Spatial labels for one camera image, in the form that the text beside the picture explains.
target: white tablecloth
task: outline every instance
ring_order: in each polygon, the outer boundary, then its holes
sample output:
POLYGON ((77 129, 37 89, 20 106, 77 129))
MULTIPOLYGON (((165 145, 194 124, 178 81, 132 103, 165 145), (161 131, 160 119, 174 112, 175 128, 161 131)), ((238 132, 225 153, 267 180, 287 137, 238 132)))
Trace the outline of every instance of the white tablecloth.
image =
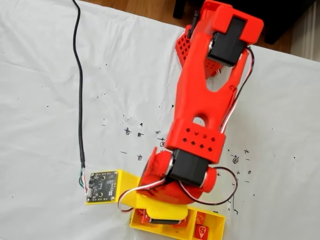
MULTIPOLYGON (((173 119, 181 72, 174 46, 183 29, 79 6, 87 178, 115 169, 140 175, 173 119)), ((0 1, 0 239, 165 239, 129 228, 129 216, 115 204, 84 204, 76 17, 71 0, 0 1)), ((320 63, 253 51, 254 71, 220 160, 238 172, 239 188, 234 199, 211 209, 226 216, 225 240, 317 239, 320 63)), ((232 191, 230 176, 220 174, 203 199, 222 200, 232 191)))

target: black circuit board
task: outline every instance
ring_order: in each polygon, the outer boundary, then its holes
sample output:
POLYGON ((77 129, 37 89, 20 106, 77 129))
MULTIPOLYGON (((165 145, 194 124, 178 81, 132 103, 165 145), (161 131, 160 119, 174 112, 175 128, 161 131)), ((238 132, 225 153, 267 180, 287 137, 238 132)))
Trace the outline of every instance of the black circuit board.
POLYGON ((87 203, 113 202, 116 200, 117 171, 91 173, 87 203))

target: robotic arm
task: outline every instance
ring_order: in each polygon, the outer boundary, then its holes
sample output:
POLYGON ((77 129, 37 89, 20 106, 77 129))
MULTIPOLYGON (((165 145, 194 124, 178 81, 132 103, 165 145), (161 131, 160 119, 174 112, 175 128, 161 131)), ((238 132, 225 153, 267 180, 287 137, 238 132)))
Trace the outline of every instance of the robotic arm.
POLYGON ((212 0, 204 2, 200 14, 196 12, 192 26, 186 27, 175 46, 182 72, 165 143, 170 151, 156 153, 154 148, 139 186, 157 184, 140 189, 139 194, 177 205, 204 203, 198 198, 213 189, 217 169, 228 170, 210 165, 219 163, 226 139, 224 131, 238 100, 238 85, 249 53, 249 73, 252 71, 254 59, 248 46, 257 42, 263 25, 258 18, 212 0), (223 66, 232 67, 229 79, 218 91, 208 90, 206 79, 223 66), (204 126, 194 123, 196 117, 204 121, 204 126))

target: yellow bracket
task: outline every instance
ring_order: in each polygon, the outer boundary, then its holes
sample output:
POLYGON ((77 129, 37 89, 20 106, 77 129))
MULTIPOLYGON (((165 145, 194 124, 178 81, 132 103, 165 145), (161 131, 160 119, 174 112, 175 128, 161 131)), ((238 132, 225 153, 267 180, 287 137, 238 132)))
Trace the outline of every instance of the yellow bracket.
MULTIPOLYGON (((120 195, 129 189, 138 186, 140 177, 130 174, 122 169, 117 170, 116 193, 114 201, 86 202, 87 205, 117 203, 120 195)), ((134 208, 131 215, 130 227, 160 234, 180 240, 196 240, 197 213, 205 213, 203 225, 209 227, 207 240, 221 240, 224 233, 225 217, 218 213, 199 209, 188 205, 171 204, 149 198, 136 191, 128 193, 121 202, 123 205, 134 208), (183 220, 187 219, 187 225, 175 227, 170 224, 141 223, 141 216, 136 209, 146 209, 148 216, 159 220, 183 220)))

